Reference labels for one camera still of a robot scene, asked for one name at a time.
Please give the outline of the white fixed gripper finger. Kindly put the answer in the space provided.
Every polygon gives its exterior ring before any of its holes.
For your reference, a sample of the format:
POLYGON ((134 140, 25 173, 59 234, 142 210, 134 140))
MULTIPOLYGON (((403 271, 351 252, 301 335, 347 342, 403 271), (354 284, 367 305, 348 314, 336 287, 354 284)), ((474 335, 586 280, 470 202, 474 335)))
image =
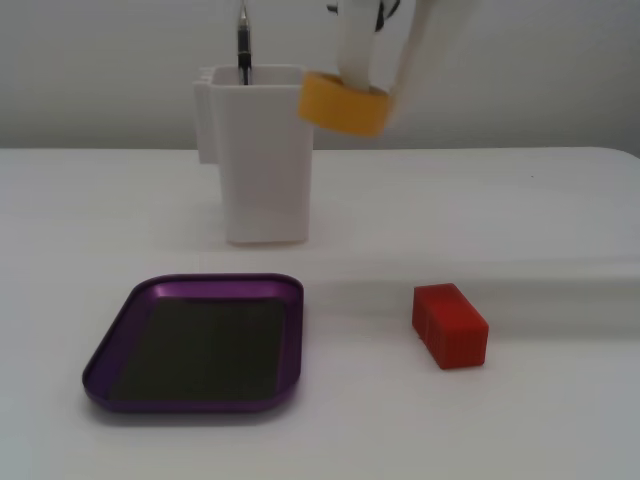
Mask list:
POLYGON ((338 1, 337 68, 344 85, 368 92, 379 1, 338 1))

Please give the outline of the white moving gripper finger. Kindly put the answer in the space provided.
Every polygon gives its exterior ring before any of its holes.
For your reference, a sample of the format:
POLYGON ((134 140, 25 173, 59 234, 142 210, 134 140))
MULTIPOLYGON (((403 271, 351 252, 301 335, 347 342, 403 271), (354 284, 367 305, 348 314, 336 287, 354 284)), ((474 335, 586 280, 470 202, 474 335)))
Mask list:
POLYGON ((411 27, 390 90, 390 116, 401 116, 427 76, 438 70, 459 41, 480 1, 416 1, 411 27))

